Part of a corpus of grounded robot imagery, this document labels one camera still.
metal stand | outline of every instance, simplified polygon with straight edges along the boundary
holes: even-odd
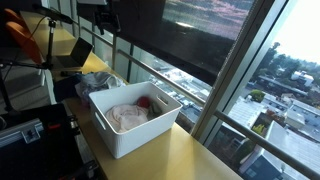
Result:
[[[56,27],[56,21],[52,20],[51,18],[49,18],[49,27],[50,27],[50,31],[49,31],[49,44],[48,44],[48,54],[46,57],[46,62],[43,63],[43,65],[45,67],[47,67],[47,69],[52,69],[52,43],[53,43],[53,34],[54,34],[54,28]]]
[[[53,43],[53,33],[54,33],[54,28],[56,27],[56,22],[52,19],[49,19],[49,44],[48,44],[48,54],[46,57],[46,61],[42,63],[41,65],[38,64],[27,64],[27,63],[21,63],[13,60],[5,60],[5,59],[0,59],[0,69],[4,69],[6,66],[23,66],[23,67],[31,67],[31,68],[36,68],[36,69],[51,69],[52,68],[52,43]],[[0,72],[0,91],[2,93],[2,97],[4,99],[4,102],[6,104],[5,111],[9,113],[10,116],[18,116],[20,115],[20,112],[15,110],[14,107],[12,106],[9,95],[7,92],[7,89],[4,84],[4,80],[2,77],[2,72]]]

black cable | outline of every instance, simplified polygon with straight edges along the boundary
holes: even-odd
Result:
[[[1,126],[0,126],[0,130],[3,130],[3,129],[5,129],[7,127],[7,122],[6,122],[6,120],[3,119],[2,116],[0,116],[0,120],[1,120],[1,123],[2,123]]]
[[[23,44],[22,44],[22,46],[21,46],[21,49],[16,53],[15,57],[13,58],[13,61],[16,61],[16,60],[18,59],[19,55],[21,54],[22,48],[26,45],[26,43],[30,40],[30,38],[31,38],[31,37],[34,35],[34,33],[37,31],[37,29],[39,28],[40,23],[44,20],[44,18],[46,18],[46,17],[44,16],[44,17],[42,17],[42,18],[40,19],[40,21],[38,22],[36,28],[35,28],[35,29],[33,30],[33,32],[31,33],[31,35],[28,37],[28,39],[26,39],[26,40],[23,42]],[[6,80],[6,78],[7,78],[8,74],[9,74],[11,68],[12,68],[12,65],[10,65],[10,67],[9,67],[6,75],[5,75],[4,78],[3,78],[3,81]]]

building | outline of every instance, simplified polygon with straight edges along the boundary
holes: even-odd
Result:
[[[308,164],[314,171],[320,172],[319,144],[284,129],[275,121],[271,123],[265,139],[301,163]],[[308,179],[260,146],[256,146],[239,171],[245,179]]]
[[[273,96],[264,92],[265,96],[262,100],[262,104],[268,107],[270,111],[275,112],[278,116],[283,116],[287,111],[288,106],[280,101],[279,97]]]
[[[287,106],[291,106],[292,99],[297,99],[292,93],[283,93],[281,95],[281,101]]]
[[[295,111],[288,110],[285,113],[284,122],[295,129],[302,129],[305,125],[305,118],[303,117],[303,115]]]
[[[291,75],[291,80],[296,80],[299,83],[305,85],[306,87],[310,87],[313,82],[313,77],[308,75],[305,71],[295,71]]]
[[[259,76],[259,80],[257,81],[257,83],[268,89],[269,91],[274,92],[274,94],[276,94],[277,96],[281,96],[283,93],[292,93],[297,97],[304,97],[308,95],[308,93],[305,91],[282,84],[277,80],[266,76]]]
[[[251,100],[248,101],[240,96],[228,115],[244,127],[251,129],[260,113],[265,113],[266,111],[267,108],[263,104]]]
[[[303,115],[303,117],[305,118],[306,125],[320,127],[319,109],[295,99],[293,99],[292,101],[292,105],[289,109]]]

white box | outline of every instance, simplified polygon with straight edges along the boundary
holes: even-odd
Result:
[[[118,133],[105,117],[115,105],[135,104],[147,96],[157,103],[162,114],[124,133]],[[151,82],[131,84],[89,94],[92,121],[115,158],[120,158],[170,129],[181,104]]]

wooden table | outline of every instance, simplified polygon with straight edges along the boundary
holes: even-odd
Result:
[[[21,14],[31,31],[41,18],[29,12]],[[49,27],[44,22],[34,35],[44,55],[47,53],[48,31]],[[53,55],[68,54],[74,43],[75,38],[58,26],[54,34]],[[82,71],[115,73],[93,53]],[[82,106],[79,98],[67,99],[66,102],[71,112],[77,116],[83,136],[107,179],[241,179],[177,124],[133,152],[115,159],[94,127],[90,109]]]

